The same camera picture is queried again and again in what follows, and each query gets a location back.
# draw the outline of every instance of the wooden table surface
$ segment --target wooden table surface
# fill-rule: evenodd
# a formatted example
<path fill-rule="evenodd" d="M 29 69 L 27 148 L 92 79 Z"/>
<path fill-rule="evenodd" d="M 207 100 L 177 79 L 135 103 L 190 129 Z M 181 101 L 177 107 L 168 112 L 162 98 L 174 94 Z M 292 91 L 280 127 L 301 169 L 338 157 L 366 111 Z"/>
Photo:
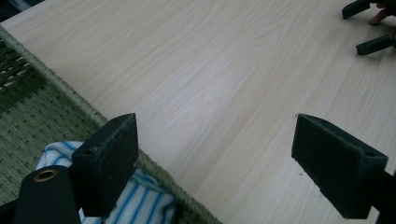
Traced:
<path fill-rule="evenodd" d="M 224 223 L 345 220 L 290 156 L 296 114 L 326 119 L 396 170 L 396 52 L 349 1 L 47 0 L 2 25 Z"/>

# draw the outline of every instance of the striped fabric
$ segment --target striped fabric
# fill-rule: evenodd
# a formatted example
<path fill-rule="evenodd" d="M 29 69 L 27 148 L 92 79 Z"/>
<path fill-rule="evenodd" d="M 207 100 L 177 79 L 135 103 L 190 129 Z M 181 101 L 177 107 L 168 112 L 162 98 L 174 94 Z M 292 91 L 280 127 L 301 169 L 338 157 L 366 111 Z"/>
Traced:
<path fill-rule="evenodd" d="M 58 142 L 46 147 L 36 169 L 49 165 L 71 165 L 71 155 L 81 142 Z M 137 169 L 122 192 L 117 207 L 106 223 L 174 223 L 176 199 L 150 175 Z M 79 211 L 81 223 L 101 223 L 99 217 L 84 217 Z"/>

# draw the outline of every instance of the woven rug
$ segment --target woven rug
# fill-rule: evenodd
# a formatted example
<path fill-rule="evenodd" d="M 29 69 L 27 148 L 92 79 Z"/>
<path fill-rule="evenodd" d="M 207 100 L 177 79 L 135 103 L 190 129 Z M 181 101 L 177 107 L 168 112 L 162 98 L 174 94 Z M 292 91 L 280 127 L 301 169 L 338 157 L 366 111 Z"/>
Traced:
<path fill-rule="evenodd" d="M 0 204 L 18 197 L 47 144 L 84 141 L 106 119 L 0 27 Z M 138 165 L 173 194 L 177 223 L 219 223 L 140 150 Z"/>

